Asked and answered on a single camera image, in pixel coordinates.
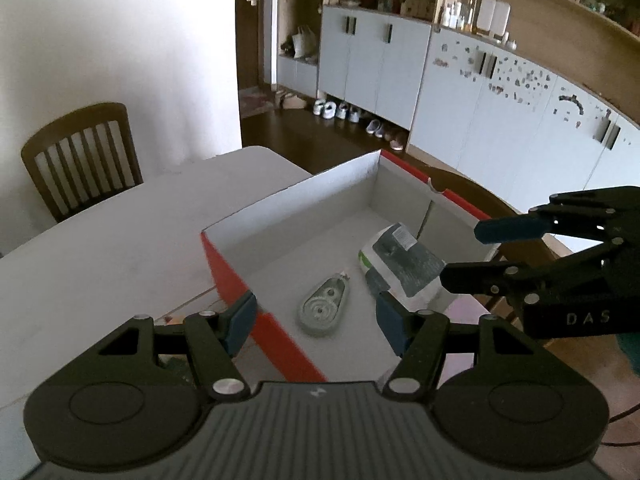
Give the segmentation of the white green wipes pack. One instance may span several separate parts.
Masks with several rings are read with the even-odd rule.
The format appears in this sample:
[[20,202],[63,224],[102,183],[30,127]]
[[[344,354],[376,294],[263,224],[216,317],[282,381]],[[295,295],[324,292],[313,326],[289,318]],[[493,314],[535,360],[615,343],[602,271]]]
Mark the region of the white green wipes pack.
[[427,309],[440,313],[454,301],[439,278],[445,263],[402,223],[378,232],[360,249],[358,260],[374,299],[389,292],[411,312]]

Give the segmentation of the grey correction tape dispenser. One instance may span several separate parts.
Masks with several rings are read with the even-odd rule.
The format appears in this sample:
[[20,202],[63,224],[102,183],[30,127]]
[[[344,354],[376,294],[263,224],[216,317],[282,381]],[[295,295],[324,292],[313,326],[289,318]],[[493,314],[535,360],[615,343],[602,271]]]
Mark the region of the grey correction tape dispenser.
[[334,273],[302,301],[297,308],[296,321],[306,334],[325,337],[335,332],[348,303],[349,281],[347,273]]

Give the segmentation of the red cardboard shoe box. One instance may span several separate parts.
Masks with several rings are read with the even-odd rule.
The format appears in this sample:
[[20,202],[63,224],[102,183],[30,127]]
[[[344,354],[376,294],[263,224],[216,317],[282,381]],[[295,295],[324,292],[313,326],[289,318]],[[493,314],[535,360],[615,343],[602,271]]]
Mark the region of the red cardboard shoe box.
[[[259,314],[252,337],[290,382],[375,380],[397,356],[378,328],[360,250],[389,226],[443,262],[487,261],[497,250],[473,233],[484,214],[387,152],[363,155],[247,206],[201,234],[219,297],[252,292]],[[312,336],[298,307],[333,274],[349,292],[332,334]]]

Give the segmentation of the white shoes row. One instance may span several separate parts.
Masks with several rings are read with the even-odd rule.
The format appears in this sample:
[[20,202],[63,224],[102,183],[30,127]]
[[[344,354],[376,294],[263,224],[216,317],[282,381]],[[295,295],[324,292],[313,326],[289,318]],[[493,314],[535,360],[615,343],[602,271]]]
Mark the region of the white shoes row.
[[312,114],[323,120],[338,120],[351,125],[363,125],[364,132],[375,139],[385,141],[394,152],[402,152],[406,148],[408,133],[404,129],[384,122],[383,119],[372,116],[360,107],[345,101],[334,102],[318,99],[311,107]]

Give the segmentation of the far wooden chair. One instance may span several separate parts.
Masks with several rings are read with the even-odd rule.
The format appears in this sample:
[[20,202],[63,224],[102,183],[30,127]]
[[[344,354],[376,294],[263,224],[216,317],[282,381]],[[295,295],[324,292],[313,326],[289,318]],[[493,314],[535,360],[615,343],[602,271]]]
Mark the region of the far wooden chair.
[[26,141],[21,159],[56,222],[143,183],[128,110],[119,102],[55,119]]

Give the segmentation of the dark wooden door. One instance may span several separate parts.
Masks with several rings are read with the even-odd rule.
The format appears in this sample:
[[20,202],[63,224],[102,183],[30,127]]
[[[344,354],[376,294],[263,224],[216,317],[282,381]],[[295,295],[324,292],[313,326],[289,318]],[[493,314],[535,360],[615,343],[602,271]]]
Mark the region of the dark wooden door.
[[262,0],[235,0],[238,88],[257,87],[262,67]]

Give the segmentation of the white wall cabinet unit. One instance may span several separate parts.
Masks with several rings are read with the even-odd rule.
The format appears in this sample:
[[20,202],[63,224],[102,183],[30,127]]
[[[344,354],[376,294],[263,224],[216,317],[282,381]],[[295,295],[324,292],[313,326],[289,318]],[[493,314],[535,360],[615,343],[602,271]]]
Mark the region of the white wall cabinet unit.
[[639,41],[572,0],[280,0],[319,36],[311,96],[524,211],[639,181]]

